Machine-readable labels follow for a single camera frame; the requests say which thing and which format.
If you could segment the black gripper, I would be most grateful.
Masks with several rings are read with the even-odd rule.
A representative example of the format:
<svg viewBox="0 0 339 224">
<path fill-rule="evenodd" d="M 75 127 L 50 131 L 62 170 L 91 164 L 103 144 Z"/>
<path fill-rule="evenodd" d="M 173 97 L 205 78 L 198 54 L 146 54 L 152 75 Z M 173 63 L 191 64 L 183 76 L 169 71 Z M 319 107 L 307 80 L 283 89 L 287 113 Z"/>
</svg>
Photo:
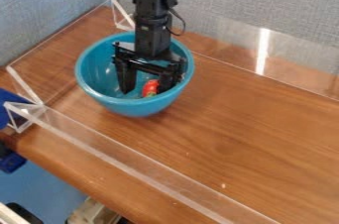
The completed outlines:
<svg viewBox="0 0 339 224">
<path fill-rule="evenodd" d="M 171 51 L 171 27 L 171 18 L 138 20 L 134 42 L 112 43 L 112 63 L 116 67 L 119 88 L 124 94 L 135 88 L 139 71 L 159 77 L 159 93 L 181 82 L 186 60 Z"/>
</svg>

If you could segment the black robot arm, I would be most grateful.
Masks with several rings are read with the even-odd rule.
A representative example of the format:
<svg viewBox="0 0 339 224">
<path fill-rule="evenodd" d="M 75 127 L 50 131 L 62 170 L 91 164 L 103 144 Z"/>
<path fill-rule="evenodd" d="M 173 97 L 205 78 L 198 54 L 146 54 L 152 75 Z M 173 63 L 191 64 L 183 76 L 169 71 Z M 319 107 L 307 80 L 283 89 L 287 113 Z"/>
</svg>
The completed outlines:
<svg viewBox="0 0 339 224">
<path fill-rule="evenodd" d="M 158 92 L 170 90 L 181 81 L 185 59 L 171 50 L 173 16 L 178 0 L 132 0 L 135 4 L 135 42 L 115 42 L 112 63 L 120 91 L 127 94 L 136 85 L 136 71 L 159 77 Z"/>
</svg>

